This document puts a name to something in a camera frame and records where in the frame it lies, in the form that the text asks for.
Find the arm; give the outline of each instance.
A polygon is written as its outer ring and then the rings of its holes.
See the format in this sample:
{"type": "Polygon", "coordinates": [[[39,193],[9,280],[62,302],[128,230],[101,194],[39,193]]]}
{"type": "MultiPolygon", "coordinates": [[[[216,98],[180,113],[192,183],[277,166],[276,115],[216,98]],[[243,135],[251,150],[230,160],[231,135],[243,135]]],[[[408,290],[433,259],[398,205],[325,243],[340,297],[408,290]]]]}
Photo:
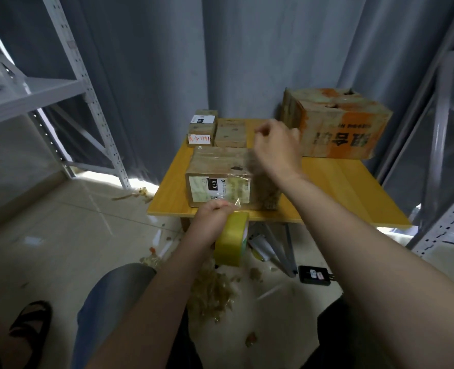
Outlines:
{"type": "Polygon", "coordinates": [[[454,283],[310,183],[298,130],[271,120],[257,131],[261,165],[397,367],[454,367],[454,283]]]}
{"type": "Polygon", "coordinates": [[[159,269],[120,325],[104,341],[87,369],[164,368],[193,281],[224,229],[233,205],[212,200],[198,209],[176,251],[159,269]]]}

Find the tape roll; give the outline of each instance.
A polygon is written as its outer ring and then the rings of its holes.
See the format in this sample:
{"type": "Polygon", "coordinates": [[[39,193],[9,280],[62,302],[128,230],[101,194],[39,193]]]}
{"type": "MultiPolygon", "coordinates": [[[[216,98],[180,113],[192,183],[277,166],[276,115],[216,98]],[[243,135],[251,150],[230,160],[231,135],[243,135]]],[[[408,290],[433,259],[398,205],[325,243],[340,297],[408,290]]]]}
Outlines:
{"type": "Polygon", "coordinates": [[[235,211],[227,218],[223,232],[215,242],[213,257],[215,264],[239,266],[246,250],[249,214],[235,211]]]}

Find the orange box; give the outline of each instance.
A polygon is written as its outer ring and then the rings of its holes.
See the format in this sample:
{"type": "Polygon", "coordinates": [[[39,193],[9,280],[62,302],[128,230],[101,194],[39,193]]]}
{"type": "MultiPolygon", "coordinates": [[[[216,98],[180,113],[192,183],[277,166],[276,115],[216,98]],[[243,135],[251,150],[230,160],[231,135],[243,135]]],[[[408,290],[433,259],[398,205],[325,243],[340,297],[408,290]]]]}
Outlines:
{"type": "Polygon", "coordinates": [[[303,156],[370,159],[392,114],[352,89],[286,88],[281,120],[299,128],[303,156]]]}

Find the worn cardboard box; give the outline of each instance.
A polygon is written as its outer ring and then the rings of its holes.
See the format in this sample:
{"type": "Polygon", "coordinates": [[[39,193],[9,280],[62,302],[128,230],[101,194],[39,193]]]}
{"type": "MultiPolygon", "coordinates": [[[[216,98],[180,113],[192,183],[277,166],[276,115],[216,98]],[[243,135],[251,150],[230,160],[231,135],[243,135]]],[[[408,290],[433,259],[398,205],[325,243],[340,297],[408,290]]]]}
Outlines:
{"type": "Polygon", "coordinates": [[[186,171],[191,207],[210,199],[239,201],[242,210],[276,210],[280,191],[258,165],[252,149],[197,147],[186,171]]]}
{"type": "Polygon", "coordinates": [[[247,142],[244,121],[238,119],[219,119],[214,145],[219,148],[245,148],[247,142]]]}
{"type": "Polygon", "coordinates": [[[198,145],[213,146],[217,130],[217,110],[196,110],[188,127],[186,143],[194,148],[198,145]]]}
{"type": "Polygon", "coordinates": [[[369,159],[392,111],[352,89],[285,89],[281,120],[301,132],[303,156],[369,159]]]}

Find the wooden tabletop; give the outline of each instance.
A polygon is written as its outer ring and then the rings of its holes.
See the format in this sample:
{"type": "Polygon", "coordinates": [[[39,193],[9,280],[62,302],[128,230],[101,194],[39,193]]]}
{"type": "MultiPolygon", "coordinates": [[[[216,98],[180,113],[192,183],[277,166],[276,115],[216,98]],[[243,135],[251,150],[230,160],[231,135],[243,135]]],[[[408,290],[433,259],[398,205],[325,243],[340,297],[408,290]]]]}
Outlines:
{"type": "MultiPolygon", "coordinates": [[[[240,119],[246,122],[248,147],[253,147],[254,129],[264,119],[240,119]]],[[[186,198],[185,173],[193,154],[184,142],[172,161],[166,176],[148,208],[154,216],[193,217],[197,209],[189,207],[186,198]]],[[[408,218],[378,184],[360,160],[310,158],[302,159],[302,168],[310,180],[335,201],[374,226],[408,228],[408,218]]],[[[249,211],[251,221],[301,223],[295,207],[282,195],[278,210],[249,211]]]]}

